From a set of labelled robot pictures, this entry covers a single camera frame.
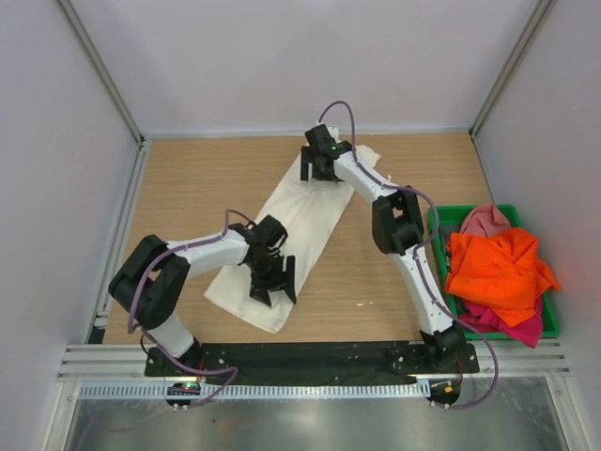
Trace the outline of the cream white t shirt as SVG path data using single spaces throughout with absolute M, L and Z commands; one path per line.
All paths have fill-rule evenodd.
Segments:
M 296 258 L 296 293 L 301 291 L 355 193 L 344 182 L 302 181 L 300 171 L 301 159 L 296 158 L 257 216 L 273 216 L 288 232 L 282 251 Z M 270 295 L 272 306 L 252 299 L 250 281 L 248 267 L 223 267 L 205 291 L 205 297 L 258 329 L 278 333 L 294 304 L 282 291 Z

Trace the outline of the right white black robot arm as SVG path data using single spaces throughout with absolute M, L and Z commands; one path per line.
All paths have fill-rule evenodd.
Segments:
M 300 179 L 343 182 L 370 204 L 373 242 L 399 269 L 416 309 L 424 363 L 436 372 L 453 367 L 466 338 L 445 307 L 427 262 L 418 192 L 368 167 L 352 143 L 336 140 L 324 124 L 311 128 L 305 138 Z

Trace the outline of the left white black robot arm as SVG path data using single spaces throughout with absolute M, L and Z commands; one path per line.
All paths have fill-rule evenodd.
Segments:
M 297 301 L 296 258 L 281 248 L 288 233 L 275 217 L 225 224 L 223 231 L 188 241 L 144 237 L 112 279 L 108 292 L 128 312 L 127 329 L 153 341 L 180 376 L 221 376 L 227 369 L 202 370 L 202 346 L 182 324 L 176 306 L 187 280 L 226 266 L 250 270 L 253 301 L 272 307 L 274 295 Z

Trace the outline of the green plastic bin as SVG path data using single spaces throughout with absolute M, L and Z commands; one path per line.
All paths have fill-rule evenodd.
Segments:
M 523 228 L 522 222 L 514 206 L 510 204 L 501 204 L 497 207 L 510 221 L 512 227 Z M 449 310 L 458 317 L 463 313 L 463 302 L 468 301 L 455 297 L 454 295 L 447 293 L 445 290 L 446 278 L 451 269 L 451 252 L 448 250 L 447 244 L 452 233 L 460 233 L 459 229 L 464 219 L 474 208 L 476 208 L 476 206 L 444 206 L 439 207 L 437 211 L 431 210 L 428 212 L 429 227 L 439 227 L 439 234 L 433 241 L 433 250 L 436 265 L 438 267 L 440 282 L 442 283 L 444 299 Z M 556 338 L 560 334 L 560 323 L 554 306 L 549 299 L 550 291 L 546 292 L 540 297 L 543 299 L 542 317 L 544 331 L 539 341 L 544 338 Z M 480 333 L 478 331 L 473 333 L 471 331 L 466 331 L 466 336 L 470 339 L 478 339 L 482 335 L 492 340 L 514 340 L 513 338 L 502 333 Z

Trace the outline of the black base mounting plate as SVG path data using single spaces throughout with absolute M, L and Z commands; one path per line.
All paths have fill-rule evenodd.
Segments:
M 390 370 L 398 375 L 480 371 L 472 344 L 455 357 L 437 363 L 424 343 L 410 341 L 194 344 L 177 360 L 204 371 L 235 366 L 240 376 L 261 370 L 322 372 L 352 367 Z

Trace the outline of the pink t shirt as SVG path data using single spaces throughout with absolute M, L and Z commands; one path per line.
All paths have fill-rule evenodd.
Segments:
M 464 219 L 459 232 L 484 238 L 492 238 L 510 229 L 511 223 L 494 204 L 474 208 Z

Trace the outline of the magenta t shirt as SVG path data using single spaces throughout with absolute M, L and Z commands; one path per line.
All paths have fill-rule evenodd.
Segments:
M 509 326 L 488 306 L 463 302 L 460 319 L 474 327 L 480 333 L 502 333 L 530 348 L 535 348 L 544 331 L 542 317 L 543 299 L 534 304 L 534 315 L 516 326 Z

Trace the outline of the orange t shirt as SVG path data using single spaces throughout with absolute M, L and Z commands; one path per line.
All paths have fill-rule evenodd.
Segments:
M 562 286 L 538 256 L 539 240 L 521 227 L 491 237 L 452 233 L 447 293 L 489 307 L 508 326 L 530 319 L 535 301 Z

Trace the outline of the aluminium front frame rail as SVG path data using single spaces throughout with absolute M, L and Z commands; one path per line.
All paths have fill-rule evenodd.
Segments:
M 502 377 L 569 377 L 567 359 L 560 342 L 543 339 L 534 349 L 520 343 L 495 340 L 492 348 L 474 343 L 480 365 L 478 378 L 494 373 L 490 352 L 496 353 Z M 57 378 L 63 381 L 119 381 L 144 376 L 146 355 L 133 345 L 69 345 L 62 357 Z

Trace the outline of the left aluminium corner post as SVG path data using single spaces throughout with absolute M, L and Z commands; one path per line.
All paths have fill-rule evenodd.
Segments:
M 140 132 L 129 107 L 125 103 L 123 96 L 106 67 L 93 39 L 86 30 L 76 8 L 70 0 L 56 0 L 54 3 L 63 15 L 69 29 L 80 45 L 88 63 L 96 73 L 100 84 L 106 91 L 110 101 L 118 112 L 118 115 L 136 143 L 136 146 L 141 148 L 145 142 L 145 137 Z

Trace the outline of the aluminium corner post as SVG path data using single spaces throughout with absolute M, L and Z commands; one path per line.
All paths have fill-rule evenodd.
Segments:
M 484 127 L 501 94 L 512 80 L 523 58 L 532 46 L 536 35 L 555 5 L 555 0 L 538 0 L 535 2 L 532 11 L 517 35 L 513 47 L 503 62 L 499 74 L 493 82 L 492 87 L 488 90 L 485 101 L 469 129 L 470 140 L 472 142 L 476 141 L 478 133 Z
M 125 103 L 123 96 L 106 67 L 93 39 L 86 30 L 76 8 L 70 0 L 56 0 L 54 3 L 63 15 L 69 29 L 80 45 L 88 63 L 96 73 L 100 84 L 106 91 L 110 101 L 118 112 L 118 115 L 136 143 L 136 146 L 141 148 L 145 142 L 145 137 L 140 132 L 129 107 Z

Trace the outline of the right aluminium corner post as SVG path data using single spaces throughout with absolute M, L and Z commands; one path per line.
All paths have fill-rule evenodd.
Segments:
M 538 0 L 535 2 L 532 11 L 517 35 L 513 47 L 503 62 L 499 74 L 493 82 L 492 87 L 488 90 L 485 101 L 469 129 L 470 140 L 472 142 L 476 141 L 478 133 L 484 127 L 501 94 L 512 80 L 523 58 L 532 46 L 536 35 L 555 5 L 555 0 Z

